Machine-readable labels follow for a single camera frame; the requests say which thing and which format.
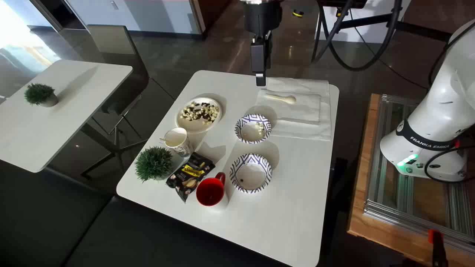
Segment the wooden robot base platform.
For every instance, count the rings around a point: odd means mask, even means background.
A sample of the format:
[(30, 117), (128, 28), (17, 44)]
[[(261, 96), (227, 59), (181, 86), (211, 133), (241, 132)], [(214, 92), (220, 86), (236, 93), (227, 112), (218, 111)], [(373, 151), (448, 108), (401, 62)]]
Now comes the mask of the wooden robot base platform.
[(405, 176), (380, 152), (382, 136), (414, 105), (413, 99), (370, 96), (348, 232), (431, 265), (429, 231), (438, 229), (448, 267), (475, 267), (475, 182)]

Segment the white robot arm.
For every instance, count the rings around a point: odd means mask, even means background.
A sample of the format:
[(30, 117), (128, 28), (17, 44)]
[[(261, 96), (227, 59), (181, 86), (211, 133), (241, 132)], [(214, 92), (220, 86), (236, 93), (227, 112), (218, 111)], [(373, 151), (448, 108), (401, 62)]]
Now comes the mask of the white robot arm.
[[(282, 0), (241, 0), (245, 4), (245, 26), (253, 32), (251, 59), (257, 86), (266, 86), (266, 69), (272, 44), (272, 29), (278, 28), (282, 17)], [(325, 31), (325, 44), (316, 54), (319, 57), (333, 47), (333, 37), (346, 25), (362, 25), (364, 19), (343, 20), (353, 0), (343, 0), (342, 14), (333, 29)], [(374, 57), (359, 68), (367, 68), (388, 47), (397, 29), (402, 0), (394, 0), (389, 14), (388, 32)], [(466, 154), (462, 149), (474, 145), (459, 145), (462, 133), (475, 123), (475, 22), (471, 20), (448, 34), (444, 50), (438, 56), (438, 74), (431, 83), (428, 94), (401, 120), (401, 123), (380, 140), (380, 151), (388, 161), (402, 175), (429, 178), (440, 182), (456, 183), (472, 178), (466, 176)]]

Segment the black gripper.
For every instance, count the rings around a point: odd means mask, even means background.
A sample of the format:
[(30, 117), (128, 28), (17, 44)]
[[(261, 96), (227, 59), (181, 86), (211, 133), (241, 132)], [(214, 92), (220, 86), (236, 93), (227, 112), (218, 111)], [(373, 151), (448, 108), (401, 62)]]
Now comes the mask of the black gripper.
[(270, 65), (272, 31), (282, 19), (281, 0), (244, 0), (244, 5), (245, 28), (251, 32), (251, 65), (255, 84), (266, 86), (264, 71)]

